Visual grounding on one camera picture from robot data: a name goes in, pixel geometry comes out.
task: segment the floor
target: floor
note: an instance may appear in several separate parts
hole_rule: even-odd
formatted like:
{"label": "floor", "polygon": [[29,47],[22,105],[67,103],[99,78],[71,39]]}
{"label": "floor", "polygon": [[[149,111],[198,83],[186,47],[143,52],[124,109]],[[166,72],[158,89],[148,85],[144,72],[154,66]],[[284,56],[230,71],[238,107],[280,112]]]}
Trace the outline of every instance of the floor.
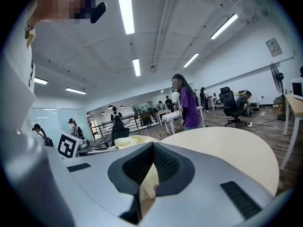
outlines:
{"label": "floor", "polygon": [[[264,122],[272,121],[256,128],[248,128],[244,124],[238,124],[238,127],[243,130],[250,131],[258,136],[260,136],[273,150],[279,166],[282,164],[284,156],[287,152],[288,145],[292,136],[292,131],[294,127],[294,116],[292,115],[289,120],[287,135],[283,135],[285,122],[276,119],[276,116],[280,112],[270,111],[271,108],[262,108],[260,111],[255,111],[254,117],[241,117],[241,120],[246,122],[253,122],[253,127]],[[227,123],[227,117],[221,109],[216,109],[216,111],[210,110],[209,112],[203,111],[203,117],[205,123],[208,127],[212,126],[223,126]],[[227,127],[235,127],[234,124],[228,125]],[[181,126],[181,120],[175,120],[174,122],[175,132],[182,132],[183,127]],[[169,136],[165,130],[165,126],[153,126],[149,129],[143,129],[141,131],[134,132],[134,135],[145,135],[151,136],[156,139],[162,140]],[[301,166],[303,163],[303,124],[301,121],[297,140],[289,158],[288,163],[283,171],[280,171],[280,179],[277,190],[277,195],[285,190],[293,188],[296,184]]]}

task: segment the white ceiling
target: white ceiling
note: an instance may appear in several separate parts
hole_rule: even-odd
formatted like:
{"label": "white ceiling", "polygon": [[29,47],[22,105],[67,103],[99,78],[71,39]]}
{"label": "white ceiling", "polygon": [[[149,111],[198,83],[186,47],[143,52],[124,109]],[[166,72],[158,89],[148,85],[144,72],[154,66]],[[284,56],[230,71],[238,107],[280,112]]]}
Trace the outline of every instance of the white ceiling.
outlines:
{"label": "white ceiling", "polygon": [[[107,11],[95,24],[41,22],[36,27],[32,44],[36,76],[49,81],[35,88],[36,95],[88,100],[155,79],[170,80],[176,72],[190,73],[254,16],[245,0],[132,0],[135,33],[126,35],[118,0],[97,3],[102,1]],[[233,13],[239,19],[211,40]],[[199,60],[183,69],[196,52]],[[135,76],[133,58],[140,60],[140,78]],[[88,95],[67,92],[67,87],[85,89]]]}

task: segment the ceiling light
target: ceiling light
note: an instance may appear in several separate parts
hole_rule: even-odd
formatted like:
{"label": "ceiling light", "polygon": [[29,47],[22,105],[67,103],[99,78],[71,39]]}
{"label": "ceiling light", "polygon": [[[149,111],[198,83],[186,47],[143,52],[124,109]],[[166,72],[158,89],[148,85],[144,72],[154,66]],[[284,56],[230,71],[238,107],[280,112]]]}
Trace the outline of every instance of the ceiling light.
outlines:
{"label": "ceiling light", "polygon": [[40,78],[36,78],[36,77],[34,78],[34,82],[40,83],[40,84],[43,84],[43,85],[47,84],[46,80],[43,80],[43,79],[40,79]]}
{"label": "ceiling light", "polygon": [[214,40],[220,33],[224,31],[229,25],[232,24],[238,18],[236,14],[233,14],[210,38]]}
{"label": "ceiling light", "polygon": [[134,33],[134,18],[132,0],[119,0],[122,20],[124,24],[125,33],[127,35]]}
{"label": "ceiling light", "polygon": [[140,64],[139,64],[139,59],[133,59],[133,64],[134,64],[134,71],[136,73],[136,76],[140,76]]}
{"label": "ceiling light", "polygon": [[81,92],[81,91],[78,91],[78,90],[75,90],[75,89],[72,89],[72,88],[66,88],[66,91],[70,91],[70,92],[73,92],[73,93],[79,93],[79,94],[86,94],[86,92]]}
{"label": "ceiling light", "polygon": [[183,68],[187,67],[198,55],[199,53],[194,54],[193,57],[190,58],[190,60],[183,66]]}

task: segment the standing fan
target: standing fan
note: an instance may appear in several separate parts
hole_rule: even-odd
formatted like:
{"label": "standing fan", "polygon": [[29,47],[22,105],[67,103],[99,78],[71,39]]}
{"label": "standing fan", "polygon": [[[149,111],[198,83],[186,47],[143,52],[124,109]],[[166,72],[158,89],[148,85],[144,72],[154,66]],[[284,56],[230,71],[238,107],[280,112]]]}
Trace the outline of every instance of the standing fan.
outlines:
{"label": "standing fan", "polygon": [[270,69],[271,69],[271,73],[272,73],[274,81],[275,81],[276,89],[278,90],[279,93],[282,93],[283,110],[282,110],[282,114],[279,114],[277,116],[277,119],[281,120],[281,121],[285,121],[286,115],[284,114],[284,90],[283,90],[283,83],[282,83],[282,80],[284,79],[284,75],[283,75],[283,73],[279,72],[278,68],[276,67],[276,65],[274,63],[270,64]]}

